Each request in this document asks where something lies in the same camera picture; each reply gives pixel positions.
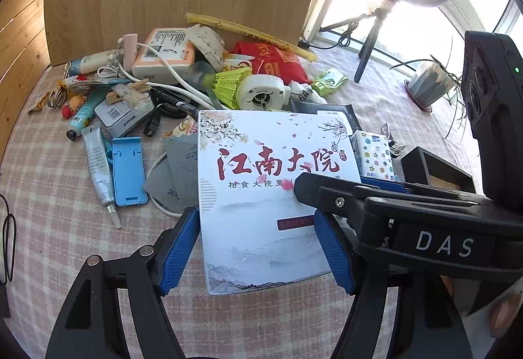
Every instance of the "blue gripper pad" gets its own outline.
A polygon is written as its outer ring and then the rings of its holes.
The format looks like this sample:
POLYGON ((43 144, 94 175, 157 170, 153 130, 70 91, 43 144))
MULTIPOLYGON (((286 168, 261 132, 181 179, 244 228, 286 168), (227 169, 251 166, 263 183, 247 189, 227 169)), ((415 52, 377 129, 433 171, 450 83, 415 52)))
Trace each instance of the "blue gripper pad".
POLYGON ((153 283, 166 296, 178 286, 181 274, 200 233, 200 213, 187 207, 156 254, 153 283))
POLYGON ((332 214, 320 210, 314 213, 314 230, 336 283, 350 296, 355 293, 356 281, 352 274, 351 256, 354 250, 332 214))

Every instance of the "cleanser tube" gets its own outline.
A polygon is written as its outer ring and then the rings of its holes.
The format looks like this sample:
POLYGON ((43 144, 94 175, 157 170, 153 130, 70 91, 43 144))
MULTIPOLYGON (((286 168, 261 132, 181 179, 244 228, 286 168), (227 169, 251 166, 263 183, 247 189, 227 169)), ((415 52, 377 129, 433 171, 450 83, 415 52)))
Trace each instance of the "cleanser tube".
POLYGON ((105 155, 100 123, 95 123, 83 129, 82 138, 84 140, 85 151, 87 152, 87 163, 89 164, 89 172, 91 173, 91 179, 95 186, 96 195, 101 204, 107 208, 114 226, 121 228, 122 224, 120 223, 114 198, 114 183, 105 155))

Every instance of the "tripod leg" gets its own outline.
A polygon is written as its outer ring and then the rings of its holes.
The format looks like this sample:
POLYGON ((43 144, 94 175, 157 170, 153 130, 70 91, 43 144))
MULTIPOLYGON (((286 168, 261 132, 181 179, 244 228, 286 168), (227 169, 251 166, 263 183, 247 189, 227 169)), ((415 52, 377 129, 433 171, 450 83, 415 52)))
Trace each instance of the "tripod leg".
POLYGON ((374 48, 374 45, 376 44, 376 41, 378 39, 378 34, 380 33, 380 29, 381 29, 382 25, 383 25, 383 20, 376 18, 376 21, 374 22, 374 25, 372 26, 372 29, 370 30, 370 33, 367 36, 365 43, 363 44, 362 50, 358 54, 358 56, 360 58, 360 63, 358 65, 358 69, 356 70, 356 73, 354 74, 354 81, 356 83, 359 83, 359 81, 362 78, 363 71, 365 70, 367 63, 369 62, 370 54, 372 53, 372 49, 374 48))

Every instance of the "black open box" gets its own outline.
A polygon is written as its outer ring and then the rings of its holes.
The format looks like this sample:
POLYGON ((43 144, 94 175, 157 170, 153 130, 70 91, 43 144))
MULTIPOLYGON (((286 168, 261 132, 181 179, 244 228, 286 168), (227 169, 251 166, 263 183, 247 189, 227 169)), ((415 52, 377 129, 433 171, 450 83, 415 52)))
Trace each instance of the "black open box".
POLYGON ((401 159, 405 181, 475 194, 472 176, 417 146, 401 159))

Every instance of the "yellow packaged straw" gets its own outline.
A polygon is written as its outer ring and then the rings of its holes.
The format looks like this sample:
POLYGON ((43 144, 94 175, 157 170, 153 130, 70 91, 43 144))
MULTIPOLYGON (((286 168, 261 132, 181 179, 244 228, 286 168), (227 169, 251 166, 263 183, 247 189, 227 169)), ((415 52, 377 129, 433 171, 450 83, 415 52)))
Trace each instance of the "yellow packaged straw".
POLYGON ((232 33, 240 34, 242 36, 250 36, 255 40, 260 40, 262 42, 276 46, 283 51, 294 52, 296 55, 299 55, 308 61, 317 60, 317 56, 312 52, 301 49, 300 47, 285 42, 281 39, 277 39, 270 34, 265 34, 261 31, 254 30, 240 24, 231 23, 230 21, 191 12, 187 12, 186 18, 189 23, 205 24, 206 26, 213 26, 222 30, 230 31, 232 33))

